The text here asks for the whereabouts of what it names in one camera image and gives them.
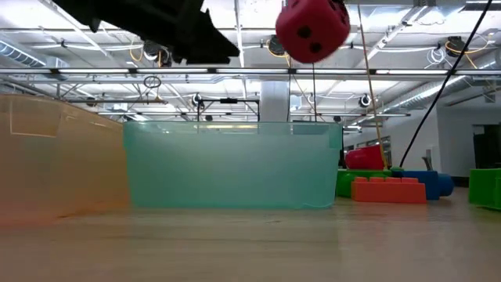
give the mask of rope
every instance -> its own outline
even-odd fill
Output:
[[[373,105],[374,121],[376,122],[377,141],[379,142],[379,151],[381,153],[381,158],[383,159],[384,168],[387,168],[386,158],[384,157],[383,141],[381,141],[381,132],[380,132],[379,121],[377,120],[377,109],[376,109],[376,102],[375,102],[376,100],[374,99],[373,83],[370,80],[369,60],[367,59],[366,37],[363,33],[362,13],[360,12],[360,4],[358,4],[358,8],[359,8],[359,20],[360,20],[360,32],[362,34],[363,57],[364,57],[364,60],[366,61],[367,80],[369,81],[369,93],[370,93],[370,99],[371,99],[371,102]]]

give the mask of black cable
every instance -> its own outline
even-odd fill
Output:
[[[481,24],[482,20],[484,19],[485,14],[488,11],[488,8],[491,6],[491,3],[492,3],[492,0],[488,0],[487,3],[485,4],[484,10],[482,11],[482,14],[480,15],[480,17],[478,18],[478,21],[475,24],[475,27],[473,28],[473,30],[472,30],[472,32],[470,34],[470,37],[468,38],[467,42],[464,44],[463,50],[461,50],[461,53],[457,57],[456,62],[452,65],[452,68],[447,73],[447,76],[445,77],[444,83],[442,83],[442,86],[441,86],[440,90],[438,90],[438,93],[435,96],[435,98],[433,100],[433,103],[430,105],[430,107],[428,108],[428,111],[424,115],[424,117],[421,120],[420,124],[417,126],[417,129],[414,132],[414,136],[410,140],[410,144],[407,146],[407,149],[405,149],[404,156],[402,157],[402,160],[400,161],[400,167],[402,167],[404,165],[405,158],[407,157],[407,154],[409,153],[410,148],[413,146],[414,141],[416,141],[417,134],[420,132],[421,128],[423,127],[424,121],[426,121],[426,119],[428,118],[428,115],[430,115],[431,110],[433,110],[435,104],[438,102],[438,99],[440,99],[440,95],[444,92],[444,89],[447,86],[447,82],[449,81],[449,79],[451,78],[452,74],[454,73],[454,70],[457,68],[458,64],[460,63],[461,59],[463,58],[464,53],[468,50],[468,45],[471,43],[473,37],[477,33],[477,29],[478,29],[478,27],[480,27],[480,24]]]
[[[312,68],[313,68],[313,110],[315,111],[315,122],[316,122],[315,63],[312,63]]]

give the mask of translucent teal bin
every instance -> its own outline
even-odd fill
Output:
[[[124,124],[137,208],[328,208],[341,127],[335,124]]]

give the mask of black object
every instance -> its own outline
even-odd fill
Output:
[[[101,20],[165,46],[176,63],[229,63],[240,51],[212,24],[204,0],[53,0],[97,32]]]
[[[272,38],[269,40],[268,50],[275,56],[285,56],[285,49],[282,44],[280,44],[276,35],[272,35]]]
[[[484,9],[485,2],[483,1],[467,1],[464,5],[462,11],[482,11]],[[492,11],[501,10],[501,3],[494,2],[491,5]]]
[[[234,99],[234,98],[221,98],[221,99],[204,99],[198,93],[192,98],[192,105],[196,107],[196,121],[200,121],[200,115],[202,114],[200,110],[208,109],[213,103],[221,103],[221,104],[236,104],[236,103],[244,103],[246,104],[250,110],[258,116],[258,121],[261,120],[261,112],[259,107],[258,99]],[[256,103],[258,105],[257,110],[253,110],[249,103]]]
[[[96,98],[94,98],[94,97],[87,97],[86,100],[90,101],[89,103],[86,103],[87,106],[89,106],[89,107],[95,107],[95,106],[97,106],[97,103],[92,103],[92,101],[96,100]]]
[[[501,163],[501,127],[480,125],[482,134],[473,135],[475,168],[499,168]]]
[[[193,97],[191,99],[191,104],[192,104],[192,106],[199,107],[202,110],[205,109],[204,101],[202,100],[202,97],[200,97],[200,94],[198,94],[198,93],[193,95]]]
[[[163,47],[162,45],[151,40],[145,40],[142,50],[149,56],[156,56],[157,58],[154,62],[158,63],[160,61],[161,67],[172,66],[172,54],[167,47]]]
[[[344,159],[344,127],[341,128],[341,150],[339,150],[339,161],[337,166],[340,168],[346,168],[346,160]]]
[[[475,24],[475,27],[473,28],[473,30],[471,31],[470,33],[470,37],[468,37],[468,40],[466,42],[466,44],[464,45],[464,48],[461,50],[461,53],[459,55],[459,57],[457,58],[456,62],[454,62],[454,64],[452,65],[451,69],[449,70],[449,72],[447,73],[447,76],[445,77],[445,80],[444,82],[442,83],[442,86],[440,88],[440,90],[438,90],[438,93],[437,95],[435,96],[435,99],[433,99],[433,102],[431,103],[431,105],[428,107],[428,110],[426,112],[426,114],[423,116],[423,119],[421,120],[421,122],[419,123],[419,125],[417,126],[417,129],[416,131],[414,132],[414,135],[413,137],[411,138],[410,140],[410,143],[409,145],[407,146],[407,149],[405,149],[405,153],[404,153],[404,156],[402,157],[402,160],[400,161],[400,165],[399,167],[403,167],[404,165],[404,161],[405,161],[405,158],[407,157],[407,154],[409,153],[410,151],[410,148],[413,147],[413,144],[414,144],[414,141],[416,141],[416,137],[417,135],[419,134],[421,128],[423,127],[423,124],[424,122],[426,121],[426,119],[428,118],[428,116],[430,115],[430,112],[431,110],[433,110],[433,108],[435,107],[435,105],[437,104],[438,102],[438,99],[440,99],[440,96],[442,95],[442,93],[444,92],[444,89],[445,89],[445,86],[447,85],[447,82],[449,82],[449,79],[451,78],[451,75],[454,73],[454,71],[456,70],[457,68],[457,65],[460,64],[460,61],[461,59],[463,58],[464,56],[464,53],[467,51],[467,48],[468,48],[468,45],[471,43],[471,41],[473,40],[473,37],[475,36],[475,34],[477,33],[477,30],[478,30],[478,27],[480,27],[480,24],[482,22],[482,20],[484,19],[485,17],[485,14],[487,13],[488,11],[488,8],[491,6],[491,3],[492,3],[492,0],[488,0],[487,3],[485,4],[485,7],[484,7],[484,11],[482,11],[482,14],[480,15],[480,17],[478,18],[477,20],[477,23]]]
[[[362,108],[367,108],[370,105],[370,98],[367,94],[359,99],[359,106]]]
[[[463,39],[461,39],[460,36],[449,36],[447,38],[447,40],[449,41],[447,46],[449,48],[454,49],[454,50],[463,50],[463,48],[465,46]],[[460,56],[459,52],[454,52],[454,51],[449,50],[449,49],[446,49],[446,52],[447,52],[447,55],[454,57],[454,58],[457,58]]]

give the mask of orange block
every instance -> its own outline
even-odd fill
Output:
[[[364,202],[426,204],[426,189],[417,179],[371,177],[367,182],[357,177],[351,183],[351,198]]]

